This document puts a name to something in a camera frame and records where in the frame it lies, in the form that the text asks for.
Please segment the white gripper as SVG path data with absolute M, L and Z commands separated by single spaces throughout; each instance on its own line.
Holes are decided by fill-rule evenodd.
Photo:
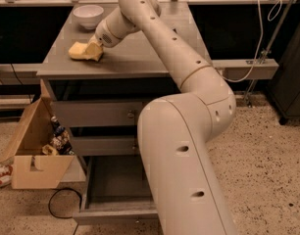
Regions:
M 107 48 L 113 48 L 121 42 L 121 40 L 108 29 L 105 20 L 102 20 L 100 24 L 97 25 L 95 37 L 100 42 L 96 40 L 89 41 L 85 49 L 85 54 L 88 60 L 94 60 L 96 62 L 100 60 L 104 53 L 103 45 Z

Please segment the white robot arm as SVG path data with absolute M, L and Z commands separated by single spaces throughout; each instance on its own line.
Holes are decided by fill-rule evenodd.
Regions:
M 219 73 L 158 14 L 154 0 L 119 0 L 96 28 L 113 47 L 140 30 L 175 82 L 178 93 L 147 104 L 139 116 L 141 159 L 164 235 L 238 235 L 207 143 L 235 115 L 235 96 Z

